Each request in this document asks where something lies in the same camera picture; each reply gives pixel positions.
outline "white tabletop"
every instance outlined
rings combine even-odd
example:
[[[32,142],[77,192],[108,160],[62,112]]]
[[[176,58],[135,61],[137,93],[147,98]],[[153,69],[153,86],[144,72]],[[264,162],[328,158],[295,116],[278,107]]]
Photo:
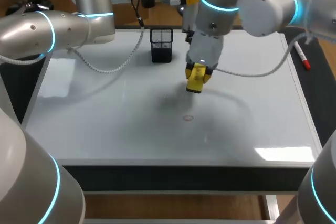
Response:
[[[79,51],[96,67],[121,65],[137,30]],[[54,53],[24,119],[27,131],[63,165],[309,167],[321,151],[292,60],[264,78],[215,71],[201,94],[185,91],[185,34],[174,31],[173,60],[151,62],[149,31],[134,59],[110,75],[65,50]],[[225,37],[219,68],[272,69],[283,35]]]

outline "robotic arm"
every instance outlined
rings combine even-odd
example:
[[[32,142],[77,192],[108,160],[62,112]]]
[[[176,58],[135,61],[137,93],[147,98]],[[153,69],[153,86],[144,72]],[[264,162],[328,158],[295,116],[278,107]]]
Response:
[[[80,14],[46,11],[0,19],[0,55],[16,59],[84,44],[114,40],[112,3],[129,0],[73,0]],[[181,0],[165,0],[171,5]],[[187,70],[216,69],[234,19],[244,29],[266,36],[285,26],[303,27],[324,36],[336,34],[334,0],[200,0],[185,6],[183,29],[194,32]],[[4,85],[0,79],[0,91]],[[82,223],[85,200],[78,183],[8,115],[8,97],[0,102],[0,219],[5,223]],[[306,175],[298,195],[300,217],[308,223],[336,223],[336,134]],[[281,218],[276,223],[286,223]]]
[[[224,36],[238,13],[249,34],[262,37],[286,26],[336,35],[334,0],[201,0],[187,60],[216,69]]]

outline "white marker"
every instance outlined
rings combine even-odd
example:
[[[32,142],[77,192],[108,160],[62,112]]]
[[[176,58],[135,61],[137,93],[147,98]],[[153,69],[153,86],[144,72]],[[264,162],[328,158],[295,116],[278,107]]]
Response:
[[[302,51],[299,43],[295,42],[294,43],[294,47],[295,47],[296,51],[298,52],[298,54],[299,54],[299,56],[300,56],[300,58],[302,60],[304,68],[309,71],[310,70],[310,63],[307,60],[305,54],[303,53],[303,51]]]

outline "wooden floor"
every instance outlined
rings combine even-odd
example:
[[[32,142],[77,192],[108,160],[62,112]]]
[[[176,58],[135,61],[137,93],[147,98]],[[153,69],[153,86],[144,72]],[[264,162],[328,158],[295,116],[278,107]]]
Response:
[[[17,0],[0,0],[0,16]],[[52,0],[55,9],[75,12],[71,0]],[[114,5],[117,25],[137,25],[129,4]],[[174,8],[157,4],[155,9],[141,10],[147,25],[180,25]],[[336,76],[336,46],[321,41],[328,62]],[[278,196],[283,210],[292,196]],[[169,218],[169,219],[264,219],[265,213],[258,195],[86,195],[86,218]]]

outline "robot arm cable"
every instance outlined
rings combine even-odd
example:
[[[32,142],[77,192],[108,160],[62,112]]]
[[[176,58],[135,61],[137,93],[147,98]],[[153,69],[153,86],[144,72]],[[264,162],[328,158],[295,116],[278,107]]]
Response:
[[[308,34],[309,36],[311,37],[316,37],[316,38],[321,38],[321,39],[324,39],[324,40],[327,40],[331,43],[336,43],[336,39],[333,39],[331,37],[327,37],[327,36],[324,36],[324,35],[321,35],[321,34],[317,34],[317,33],[311,33],[311,34]],[[240,77],[266,77],[266,76],[269,76],[273,73],[275,73],[276,71],[279,70],[279,68],[285,63],[289,53],[291,52],[291,50],[293,49],[294,47],[294,43],[297,42],[298,40],[300,40],[301,38],[305,38],[307,37],[307,33],[304,32],[302,34],[299,34],[298,36],[296,36],[292,41],[291,43],[288,45],[288,48],[285,52],[285,54],[283,55],[281,61],[279,64],[277,64],[272,70],[266,72],[266,73],[261,73],[261,74],[243,74],[243,73],[236,73],[236,72],[231,72],[231,71],[228,71],[228,70],[223,70],[223,69],[219,69],[219,68],[216,68],[217,71],[219,72],[222,72],[222,73],[227,73],[227,74],[231,74],[233,76],[240,76]]]

